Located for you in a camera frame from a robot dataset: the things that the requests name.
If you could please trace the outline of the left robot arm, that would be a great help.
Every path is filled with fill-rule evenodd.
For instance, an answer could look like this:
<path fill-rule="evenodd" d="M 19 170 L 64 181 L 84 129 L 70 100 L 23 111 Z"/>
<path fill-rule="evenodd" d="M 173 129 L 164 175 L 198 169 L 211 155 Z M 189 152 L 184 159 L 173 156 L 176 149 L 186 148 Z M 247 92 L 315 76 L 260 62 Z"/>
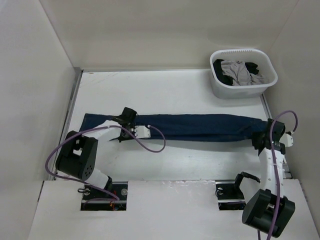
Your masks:
<path fill-rule="evenodd" d="M 61 147 L 55 168 L 82 182 L 96 186 L 95 193 L 100 199 L 108 199 L 112 195 L 112 178 L 95 167 L 98 143 L 108 143 L 112 140 L 125 140 L 131 136 L 122 130 L 131 131 L 137 112 L 125 107 L 119 116 L 113 116 L 98 127 L 109 127 L 88 132 L 70 140 Z"/>

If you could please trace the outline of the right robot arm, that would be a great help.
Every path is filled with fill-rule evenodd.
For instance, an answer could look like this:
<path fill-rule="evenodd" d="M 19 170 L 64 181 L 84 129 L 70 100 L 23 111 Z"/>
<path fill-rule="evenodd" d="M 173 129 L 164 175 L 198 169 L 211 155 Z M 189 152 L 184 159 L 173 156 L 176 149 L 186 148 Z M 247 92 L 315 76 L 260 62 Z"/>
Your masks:
<path fill-rule="evenodd" d="M 265 234 L 273 228 L 274 238 L 282 234 L 296 209 L 283 190 L 286 145 L 280 140 L 285 130 L 284 123 L 269 118 L 265 130 L 252 134 L 251 143 L 260 161 L 260 177 L 242 172 L 231 189 L 236 197 L 244 197 L 242 223 Z"/>

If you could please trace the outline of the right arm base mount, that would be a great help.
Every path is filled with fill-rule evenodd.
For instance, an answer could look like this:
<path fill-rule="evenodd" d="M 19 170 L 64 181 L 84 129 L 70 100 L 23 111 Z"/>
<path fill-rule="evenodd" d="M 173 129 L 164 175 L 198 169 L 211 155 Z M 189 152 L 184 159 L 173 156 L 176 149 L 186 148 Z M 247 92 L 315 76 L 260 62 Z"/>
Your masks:
<path fill-rule="evenodd" d="M 220 211 L 242 211 L 245 206 L 245 198 L 241 190 L 232 181 L 216 181 L 215 195 Z"/>

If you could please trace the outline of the white plastic laundry basket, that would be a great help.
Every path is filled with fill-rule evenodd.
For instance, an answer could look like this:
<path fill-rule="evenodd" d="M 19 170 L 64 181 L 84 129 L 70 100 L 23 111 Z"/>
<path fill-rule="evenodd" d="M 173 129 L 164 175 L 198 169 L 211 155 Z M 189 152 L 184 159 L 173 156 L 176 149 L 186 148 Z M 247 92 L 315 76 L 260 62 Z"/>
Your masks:
<path fill-rule="evenodd" d="M 278 81 L 268 55 L 258 49 L 218 50 L 209 62 L 212 91 L 220 99 L 258 97 Z"/>

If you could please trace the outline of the dark blue denim jeans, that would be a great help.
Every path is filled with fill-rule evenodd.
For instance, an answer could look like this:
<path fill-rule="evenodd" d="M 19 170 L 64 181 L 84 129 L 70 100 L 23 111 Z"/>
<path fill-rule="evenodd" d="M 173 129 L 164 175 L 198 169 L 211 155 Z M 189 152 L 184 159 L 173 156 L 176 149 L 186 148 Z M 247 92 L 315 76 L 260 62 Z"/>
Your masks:
<path fill-rule="evenodd" d="M 267 122 L 231 114 L 151 114 L 138 115 L 136 126 L 151 125 L 166 140 L 191 142 L 238 142 L 249 140 L 255 132 L 263 132 Z"/>

